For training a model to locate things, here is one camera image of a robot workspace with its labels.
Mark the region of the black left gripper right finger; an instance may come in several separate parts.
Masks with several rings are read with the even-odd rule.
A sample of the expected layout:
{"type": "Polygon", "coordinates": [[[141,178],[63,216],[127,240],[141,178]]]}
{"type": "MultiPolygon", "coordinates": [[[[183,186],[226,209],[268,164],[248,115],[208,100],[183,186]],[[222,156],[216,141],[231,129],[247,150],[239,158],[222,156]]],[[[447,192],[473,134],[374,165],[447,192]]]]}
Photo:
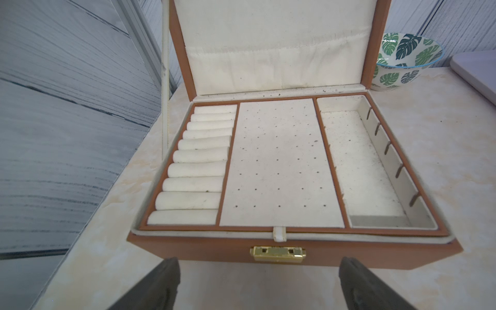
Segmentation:
{"type": "Polygon", "coordinates": [[[343,257],[338,275],[348,309],[415,309],[356,258],[343,257]]]}

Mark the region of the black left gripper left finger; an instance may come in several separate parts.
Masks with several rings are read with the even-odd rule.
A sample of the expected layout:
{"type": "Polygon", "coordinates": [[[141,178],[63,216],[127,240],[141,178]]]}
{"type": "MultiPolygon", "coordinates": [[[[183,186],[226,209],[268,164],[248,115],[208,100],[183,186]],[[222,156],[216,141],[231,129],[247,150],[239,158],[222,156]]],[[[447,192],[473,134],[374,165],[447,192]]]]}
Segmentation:
{"type": "Polygon", "coordinates": [[[165,259],[108,309],[173,309],[180,279],[177,257],[165,259]]]}

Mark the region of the brown leather jewelry box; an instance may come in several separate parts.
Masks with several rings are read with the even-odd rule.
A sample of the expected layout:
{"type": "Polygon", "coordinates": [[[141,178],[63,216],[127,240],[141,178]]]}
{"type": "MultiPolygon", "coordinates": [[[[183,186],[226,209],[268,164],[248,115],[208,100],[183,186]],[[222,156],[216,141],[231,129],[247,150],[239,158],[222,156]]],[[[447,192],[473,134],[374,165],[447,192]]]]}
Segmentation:
{"type": "Polygon", "coordinates": [[[371,96],[389,1],[165,1],[189,103],[127,240],[161,258],[414,269],[462,252],[371,96]]]}

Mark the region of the green leaf pattern bowl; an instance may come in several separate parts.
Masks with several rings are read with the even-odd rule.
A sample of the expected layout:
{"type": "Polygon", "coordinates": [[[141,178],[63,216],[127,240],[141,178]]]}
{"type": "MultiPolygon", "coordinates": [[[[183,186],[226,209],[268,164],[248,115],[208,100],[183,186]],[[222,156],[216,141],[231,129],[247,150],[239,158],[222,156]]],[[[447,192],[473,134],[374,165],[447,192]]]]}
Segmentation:
{"type": "Polygon", "coordinates": [[[444,55],[433,39],[416,34],[386,32],[382,37],[371,89],[389,91],[407,85],[444,55]]]}

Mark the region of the lilac plastic tray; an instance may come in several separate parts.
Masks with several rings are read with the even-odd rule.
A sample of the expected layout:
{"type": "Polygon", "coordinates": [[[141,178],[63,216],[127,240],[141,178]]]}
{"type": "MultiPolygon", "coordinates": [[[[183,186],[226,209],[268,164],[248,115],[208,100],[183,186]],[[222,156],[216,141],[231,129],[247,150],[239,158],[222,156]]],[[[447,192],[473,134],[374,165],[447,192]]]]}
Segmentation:
{"type": "Polygon", "coordinates": [[[495,105],[494,50],[456,54],[449,63],[453,71],[495,105]]]}

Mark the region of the left aluminium frame post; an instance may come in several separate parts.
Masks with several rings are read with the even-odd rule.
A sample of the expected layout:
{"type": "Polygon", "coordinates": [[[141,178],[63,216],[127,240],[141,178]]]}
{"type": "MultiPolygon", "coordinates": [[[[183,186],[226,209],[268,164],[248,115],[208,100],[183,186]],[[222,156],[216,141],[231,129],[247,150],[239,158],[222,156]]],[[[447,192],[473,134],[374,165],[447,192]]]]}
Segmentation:
{"type": "Polygon", "coordinates": [[[170,49],[164,48],[164,43],[170,43],[171,39],[164,33],[161,1],[116,0],[112,5],[157,89],[168,90],[172,95],[177,83],[170,77],[167,59],[170,49]]]}

